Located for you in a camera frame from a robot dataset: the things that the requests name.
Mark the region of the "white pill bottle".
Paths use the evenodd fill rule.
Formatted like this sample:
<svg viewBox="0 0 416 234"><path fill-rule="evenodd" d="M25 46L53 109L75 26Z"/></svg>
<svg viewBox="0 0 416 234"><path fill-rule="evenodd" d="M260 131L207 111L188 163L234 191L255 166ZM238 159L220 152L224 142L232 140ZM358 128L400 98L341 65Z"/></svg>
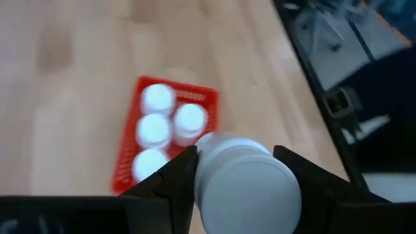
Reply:
<svg viewBox="0 0 416 234"><path fill-rule="evenodd" d="M148 114L141 117L136 125L137 144L144 149L167 148L172 141L170 120L162 114Z"/></svg>
<svg viewBox="0 0 416 234"><path fill-rule="evenodd" d="M294 234L300 186L267 148L228 133L207 133L196 147L194 197L207 234Z"/></svg>
<svg viewBox="0 0 416 234"><path fill-rule="evenodd" d="M173 113L176 105L176 93L167 84L152 84L141 92L140 110L143 114L162 114L165 116Z"/></svg>
<svg viewBox="0 0 416 234"><path fill-rule="evenodd" d="M169 162L165 151L150 148L137 154L131 164L131 176L135 183L139 183Z"/></svg>
<svg viewBox="0 0 416 234"><path fill-rule="evenodd" d="M173 140L178 146L193 145L207 125L207 111L198 104L179 106L173 118Z"/></svg>

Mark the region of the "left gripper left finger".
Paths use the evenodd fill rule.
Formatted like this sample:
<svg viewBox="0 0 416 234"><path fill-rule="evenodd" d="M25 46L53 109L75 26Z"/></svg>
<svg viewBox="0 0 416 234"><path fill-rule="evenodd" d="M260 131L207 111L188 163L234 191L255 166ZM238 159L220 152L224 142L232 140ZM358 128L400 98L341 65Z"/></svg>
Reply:
<svg viewBox="0 0 416 234"><path fill-rule="evenodd" d="M118 196L0 196L0 234L189 234L196 146Z"/></svg>

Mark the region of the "black aluminium table frame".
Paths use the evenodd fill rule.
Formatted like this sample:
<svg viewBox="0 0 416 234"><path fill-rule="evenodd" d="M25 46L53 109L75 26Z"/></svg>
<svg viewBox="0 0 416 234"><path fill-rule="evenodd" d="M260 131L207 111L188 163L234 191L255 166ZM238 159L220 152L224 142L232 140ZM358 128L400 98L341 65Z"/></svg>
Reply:
<svg viewBox="0 0 416 234"><path fill-rule="evenodd" d="M316 69L313 67L312 61L307 54L307 50L301 44L301 39L296 32L296 21L298 16L308 10L307 0L271 0L274 5L276 14L282 21L289 41L293 46L294 52L299 60L302 71L312 91L313 97L318 105L318 111L323 117L324 125L329 131L332 142L339 154L339 158L346 170L346 174L353 185L358 186L364 191L368 191L368 186L356 168L356 162L353 158L352 151L347 148L347 142L341 132L340 121L330 115L328 108L324 104L324 95L326 91L323 89Z"/></svg>

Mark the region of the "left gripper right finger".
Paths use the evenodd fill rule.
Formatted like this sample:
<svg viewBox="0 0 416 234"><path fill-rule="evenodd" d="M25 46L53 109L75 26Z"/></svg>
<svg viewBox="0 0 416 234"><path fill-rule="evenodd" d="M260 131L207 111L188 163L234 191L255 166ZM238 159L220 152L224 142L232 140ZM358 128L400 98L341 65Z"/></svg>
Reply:
<svg viewBox="0 0 416 234"><path fill-rule="evenodd" d="M392 203L284 146L273 156L295 175L302 213L294 234L416 234L416 203Z"/></svg>

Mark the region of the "red plastic slotted basket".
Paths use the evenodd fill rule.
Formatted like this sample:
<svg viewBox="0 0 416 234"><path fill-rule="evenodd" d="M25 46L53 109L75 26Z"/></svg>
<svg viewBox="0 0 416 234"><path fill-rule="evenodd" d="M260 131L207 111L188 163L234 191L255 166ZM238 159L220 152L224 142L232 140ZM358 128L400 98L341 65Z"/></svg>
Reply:
<svg viewBox="0 0 416 234"><path fill-rule="evenodd" d="M111 192L119 195L138 182L132 176L132 163L137 154L143 148L136 141L137 123L143 113L141 111L142 91L147 86L155 84L166 84L173 88L176 92L175 107L187 103L194 103L202 106L207 112L207 124L203 130L203 134L216 131L218 129L218 111L219 111L219 93L217 90L204 86L170 81L149 75L142 75L137 79L131 96L129 111L126 115L125 127L120 142L112 182L110 184Z"/></svg>

